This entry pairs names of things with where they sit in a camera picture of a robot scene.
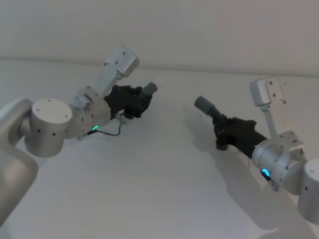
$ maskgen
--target white wall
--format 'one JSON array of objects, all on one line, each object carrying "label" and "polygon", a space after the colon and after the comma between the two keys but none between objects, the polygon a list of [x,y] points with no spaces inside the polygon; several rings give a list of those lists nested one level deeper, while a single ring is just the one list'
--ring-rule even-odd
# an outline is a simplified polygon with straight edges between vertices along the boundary
[{"label": "white wall", "polygon": [[120,43],[142,66],[319,75],[317,0],[7,0],[0,57],[100,63]]},{"label": "white wall", "polygon": [[[0,107],[16,97],[69,102],[98,73],[85,65],[0,61]],[[296,198],[272,192],[235,149],[216,151],[211,120],[193,107],[203,95],[229,116],[257,120],[268,135],[248,89],[260,77],[136,70],[122,84],[158,85],[148,111],[119,137],[69,140],[56,157],[35,157],[38,178],[0,238],[316,239],[319,227],[298,214]],[[281,79],[294,130],[307,157],[318,156],[319,81]]]}]

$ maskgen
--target cylindrical joint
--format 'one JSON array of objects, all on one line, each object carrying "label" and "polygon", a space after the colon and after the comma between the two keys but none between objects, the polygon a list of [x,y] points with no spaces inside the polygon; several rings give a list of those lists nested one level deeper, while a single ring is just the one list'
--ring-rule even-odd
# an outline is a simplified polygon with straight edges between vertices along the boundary
[{"label": "cylindrical joint", "polygon": [[266,168],[270,172],[271,179],[289,193],[299,195],[306,160],[303,157],[291,158],[286,164],[281,157],[282,149],[272,139],[267,139],[256,146],[252,161],[260,170]]},{"label": "cylindrical joint", "polygon": [[153,95],[158,91],[158,87],[153,82],[149,82],[147,86],[143,87],[142,91],[145,95]]},{"label": "cylindrical joint", "polygon": [[211,102],[209,102],[206,98],[203,96],[200,96],[196,99],[194,103],[195,107],[203,111],[208,116],[211,116],[212,118],[217,118],[219,120],[223,120],[223,117],[219,110],[213,105]]},{"label": "cylindrical joint", "polygon": [[61,101],[43,99],[35,102],[30,118],[31,137],[25,137],[27,150],[39,157],[57,155],[71,118],[71,109]]},{"label": "cylindrical joint", "polygon": [[319,159],[305,164],[298,211],[307,221],[319,225]]},{"label": "cylindrical joint", "polygon": [[95,126],[103,126],[111,119],[111,109],[106,101],[95,96],[93,104],[87,109],[81,109],[77,105],[70,105],[72,119],[68,126],[65,138],[81,137]]}]

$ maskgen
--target robotic arm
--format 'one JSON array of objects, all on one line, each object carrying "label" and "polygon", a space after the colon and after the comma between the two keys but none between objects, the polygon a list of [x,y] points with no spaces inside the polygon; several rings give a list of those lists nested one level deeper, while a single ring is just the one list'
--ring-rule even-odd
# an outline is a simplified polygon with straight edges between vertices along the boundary
[{"label": "robotic arm", "polygon": [[306,160],[304,144],[291,129],[279,80],[254,81],[250,90],[255,105],[265,114],[271,139],[255,131],[255,121],[228,118],[204,97],[197,98],[195,106],[213,118],[217,149],[238,148],[252,159],[274,191],[282,186],[299,195],[300,214],[319,225],[319,159]]},{"label": "robotic arm", "polygon": [[0,225],[26,194],[38,172],[36,162],[15,148],[17,142],[24,137],[31,154],[52,157],[61,151],[65,138],[82,138],[92,128],[115,119],[121,111],[129,119],[141,117],[157,91],[156,85],[115,85],[138,64],[138,57],[121,46],[104,64],[94,84],[76,93],[73,104],[55,99],[35,103],[18,99],[0,111]]}]

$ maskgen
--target cable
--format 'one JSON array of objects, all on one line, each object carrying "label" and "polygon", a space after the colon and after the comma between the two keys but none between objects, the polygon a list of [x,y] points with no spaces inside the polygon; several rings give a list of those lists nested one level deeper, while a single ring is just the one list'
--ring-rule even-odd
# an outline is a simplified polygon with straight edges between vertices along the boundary
[{"label": "cable", "polygon": [[99,131],[99,130],[96,130],[96,133],[103,133],[103,134],[106,134],[106,135],[109,135],[109,136],[119,136],[121,134],[121,128],[119,127],[119,132],[117,134],[107,133],[107,132],[103,132],[103,131]]},{"label": "cable", "polygon": [[94,133],[102,133],[102,134],[106,134],[106,135],[109,135],[109,136],[119,136],[121,134],[121,127],[122,127],[122,123],[120,122],[120,124],[119,124],[119,132],[118,133],[107,133],[107,132],[95,129],[95,130],[89,131],[87,133],[87,135],[91,135],[91,134],[94,134]]}]

